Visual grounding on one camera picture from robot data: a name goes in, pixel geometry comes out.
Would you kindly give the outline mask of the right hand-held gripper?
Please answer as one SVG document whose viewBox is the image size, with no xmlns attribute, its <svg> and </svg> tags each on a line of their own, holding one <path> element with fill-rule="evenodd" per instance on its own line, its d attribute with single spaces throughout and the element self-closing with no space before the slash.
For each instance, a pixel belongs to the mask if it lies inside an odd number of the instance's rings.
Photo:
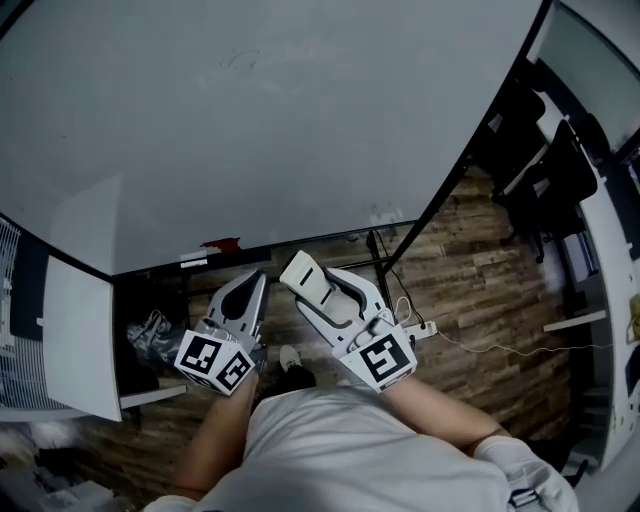
<svg viewBox="0 0 640 512">
<path fill-rule="evenodd" d="M 371 281 L 338 268 L 324 268 L 326 279 L 358 304 L 358 316 L 369 321 L 336 322 L 302 297 L 295 304 L 302 316 L 331 345 L 332 355 L 377 393 L 413 374 L 417 359 L 403 328 L 378 287 Z"/>
</svg>

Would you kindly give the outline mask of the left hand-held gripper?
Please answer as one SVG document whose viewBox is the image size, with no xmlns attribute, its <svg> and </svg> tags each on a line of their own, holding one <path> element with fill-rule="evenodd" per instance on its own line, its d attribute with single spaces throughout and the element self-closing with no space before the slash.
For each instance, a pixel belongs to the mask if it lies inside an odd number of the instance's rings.
<svg viewBox="0 0 640 512">
<path fill-rule="evenodd" d="M 219 288 L 208 317 L 201 317 L 194 330 L 184 333 L 174 367 L 194 383 L 231 396 L 266 362 L 259 331 L 268 296 L 269 278 L 261 270 L 247 272 Z"/>
</svg>

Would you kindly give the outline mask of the white whiteboard eraser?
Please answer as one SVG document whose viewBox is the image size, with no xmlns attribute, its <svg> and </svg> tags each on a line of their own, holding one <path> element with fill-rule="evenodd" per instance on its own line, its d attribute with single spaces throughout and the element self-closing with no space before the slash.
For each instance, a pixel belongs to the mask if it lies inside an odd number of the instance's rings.
<svg viewBox="0 0 640 512">
<path fill-rule="evenodd" d="M 287 263 L 279 281 L 297 297 L 323 309 L 334 291 L 323 269 L 306 252 L 299 250 Z"/>
</svg>

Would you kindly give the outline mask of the black-framed whiteboard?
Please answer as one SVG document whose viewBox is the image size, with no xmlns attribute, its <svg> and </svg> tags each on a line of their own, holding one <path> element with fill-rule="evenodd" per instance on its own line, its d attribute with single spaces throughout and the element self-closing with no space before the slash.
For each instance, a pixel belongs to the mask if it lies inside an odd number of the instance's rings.
<svg viewBox="0 0 640 512">
<path fill-rule="evenodd" d="M 0 213 L 106 274 L 412 221 L 542 0 L 35 0 L 0 39 Z"/>
</svg>

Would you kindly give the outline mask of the person's left forearm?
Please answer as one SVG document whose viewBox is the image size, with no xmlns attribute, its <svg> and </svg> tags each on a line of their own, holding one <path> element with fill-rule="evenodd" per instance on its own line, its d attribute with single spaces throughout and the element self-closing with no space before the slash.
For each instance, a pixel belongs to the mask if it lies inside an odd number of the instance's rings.
<svg viewBox="0 0 640 512">
<path fill-rule="evenodd" d="M 243 460 L 259 374 L 252 370 L 230 396 L 216 395 L 211 407 L 181 454 L 174 492 L 202 499 Z"/>
</svg>

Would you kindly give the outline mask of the person's white shoe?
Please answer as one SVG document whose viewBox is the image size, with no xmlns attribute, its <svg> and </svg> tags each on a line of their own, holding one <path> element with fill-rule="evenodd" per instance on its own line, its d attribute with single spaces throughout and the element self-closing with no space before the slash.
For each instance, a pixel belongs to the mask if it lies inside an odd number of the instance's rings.
<svg viewBox="0 0 640 512">
<path fill-rule="evenodd" d="M 302 368 L 299 352 L 291 345 L 282 345 L 279 351 L 279 363 L 284 373 L 291 369 Z"/>
</svg>

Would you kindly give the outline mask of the white power strip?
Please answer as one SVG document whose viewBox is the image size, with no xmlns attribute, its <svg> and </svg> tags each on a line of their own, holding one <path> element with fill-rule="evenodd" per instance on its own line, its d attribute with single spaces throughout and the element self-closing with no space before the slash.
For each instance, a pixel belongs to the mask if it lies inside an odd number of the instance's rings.
<svg viewBox="0 0 640 512">
<path fill-rule="evenodd" d="M 435 336 L 438 333 L 433 321 L 425 321 L 404 328 L 404 333 L 411 342 L 417 342 Z"/>
</svg>

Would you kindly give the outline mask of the grey crumpled bag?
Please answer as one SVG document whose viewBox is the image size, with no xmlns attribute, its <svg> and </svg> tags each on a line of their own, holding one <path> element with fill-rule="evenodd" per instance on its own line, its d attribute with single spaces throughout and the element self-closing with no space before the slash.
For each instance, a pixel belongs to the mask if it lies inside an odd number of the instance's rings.
<svg viewBox="0 0 640 512">
<path fill-rule="evenodd" d="M 171 323 L 159 310 L 126 327 L 127 340 L 141 359 L 168 366 L 174 365 L 184 334 L 183 325 Z"/>
</svg>

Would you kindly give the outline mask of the white T-shirt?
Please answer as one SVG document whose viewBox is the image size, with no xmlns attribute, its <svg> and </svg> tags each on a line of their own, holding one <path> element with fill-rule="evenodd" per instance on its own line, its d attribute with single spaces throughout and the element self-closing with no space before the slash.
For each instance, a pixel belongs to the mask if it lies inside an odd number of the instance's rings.
<svg viewBox="0 0 640 512">
<path fill-rule="evenodd" d="M 507 512 L 516 489 L 535 489 L 544 512 L 579 512 L 566 479 L 517 438 L 468 455 L 370 391 L 311 388 L 258 405 L 242 463 L 202 499 L 162 496 L 144 512 Z"/>
</svg>

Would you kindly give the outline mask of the white cabinet panel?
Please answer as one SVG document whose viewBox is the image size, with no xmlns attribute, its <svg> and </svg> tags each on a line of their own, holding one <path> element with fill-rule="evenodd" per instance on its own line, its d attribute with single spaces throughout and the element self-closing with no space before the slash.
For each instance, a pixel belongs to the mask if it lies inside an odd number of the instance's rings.
<svg viewBox="0 0 640 512">
<path fill-rule="evenodd" d="M 121 421 L 112 285 L 51 257 L 42 338 L 48 396 L 84 413 Z"/>
</svg>

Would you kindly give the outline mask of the grey desk shelf board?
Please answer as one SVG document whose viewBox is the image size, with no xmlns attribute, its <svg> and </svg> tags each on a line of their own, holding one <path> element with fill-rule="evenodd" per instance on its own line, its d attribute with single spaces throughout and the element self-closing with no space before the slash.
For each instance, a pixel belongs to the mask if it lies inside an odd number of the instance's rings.
<svg viewBox="0 0 640 512">
<path fill-rule="evenodd" d="M 546 324 L 542 327 L 542 329 L 544 332 L 559 331 L 567 328 L 572 328 L 572 327 L 604 320 L 606 318 L 607 318 L 607 312 L 605 310 L 599 310 L 592 313 L 577 316 L 571 319 L 565 319 L 562 321 Z"/>
</svg>

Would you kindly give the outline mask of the black office chair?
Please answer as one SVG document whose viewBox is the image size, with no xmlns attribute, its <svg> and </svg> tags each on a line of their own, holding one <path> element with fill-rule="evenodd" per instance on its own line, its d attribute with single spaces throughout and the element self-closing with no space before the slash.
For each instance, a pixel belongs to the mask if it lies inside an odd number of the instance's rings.
<svg viewBox="0 0 640 512">
<path fill-rule="evenodd" d="M 537 121 L 545 113 L 543 100 L 527 84 L 512 80 L 498 113 L 501 122 L 494 145 L 494 194 L 508 185 L 542 148 Z"/>
<path fill-rule="evenodd" d="M 560 240 L 585 229 L 576 207 L 592 196 L 597 186 L 577 134 L 568 121 L 561 120 L 541 159 L 525 170 L 508 193 L 501 192 L 494 199 L 506 208 L 512 226 L 511 234 L 501 239 L 500 245 L 509 245 L 517 236 L 529 237 L 538 251 L 536 261 L 541 263 L 543 235 Z"/>
</svg>

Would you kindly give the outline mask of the white cardboard box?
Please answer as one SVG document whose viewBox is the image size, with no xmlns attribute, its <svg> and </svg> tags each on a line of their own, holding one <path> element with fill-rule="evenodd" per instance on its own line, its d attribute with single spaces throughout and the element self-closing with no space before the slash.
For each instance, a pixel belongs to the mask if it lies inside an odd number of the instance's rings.
<svg viewBox="0 0 640 512">
<path fill-rule="evenodd" d="M 99 512 L 114 493 L 93 481 L 46 494 L 39 500 L 42 512 Z"/>
</svg>

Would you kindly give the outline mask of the white desk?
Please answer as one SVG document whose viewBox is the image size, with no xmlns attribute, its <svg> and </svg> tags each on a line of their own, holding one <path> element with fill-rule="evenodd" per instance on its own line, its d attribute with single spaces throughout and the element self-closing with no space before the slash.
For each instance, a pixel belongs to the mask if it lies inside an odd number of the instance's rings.
<svg viewBox="0 0 640 512">
<path fill-rule="evenodd" d="M 606 179 L 591 169 L 596 191 L 579 204 L 587 239 L 602 283 L 605 320 L 609 339 L 605 350 L 611 355 L 608 383 L 609 412 L 606 437 L 599 456 L 600 470 L 614 461 L 640 425 L 640 377 L 631 376 L 634 358 L 640 359 L 640 341 L 634 339 L 631 299 L 640 284 L 630 257 L 629 244 L 606 188 Z"/>
</svg>

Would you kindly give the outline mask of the black metal stand frame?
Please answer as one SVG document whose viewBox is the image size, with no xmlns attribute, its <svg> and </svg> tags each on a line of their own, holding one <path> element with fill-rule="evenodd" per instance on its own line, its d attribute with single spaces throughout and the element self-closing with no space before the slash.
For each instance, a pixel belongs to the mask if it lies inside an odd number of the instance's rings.
<svg viewBox="0 0 640 512">
<path fill-rule="evenodd" d="M 370 263 L 374 267 L 377 284 L 379 285 L 385 302 L 390 306 L 395 304 L 388 281 L 388 275 L 392 274 L 397 281 L 397 285 L 404 292 L 404 296 L 408 299 L 410 307 L 415 308 L 414 296 L 404 284 L 399 274 L 395 271 L 395 266 L 400 262 L 405 253 L 414 244 L 418 236 L 423 232 L 426 224 L 419 221 L 413 222 L 410 225 L 409 231 L 405 234 L 404 238 L 399 242 L 393 252 L 389 251 L 389 248 L 385 244 L 382 236 L 383 231 L 393 230 L 398 227 L 409 225 L 410 224 L 408 222 L 402 222 L 399 224 L 371 227 L 367 232 L 366 245 L 370 250 L 372 256 Z"/>
</svg>

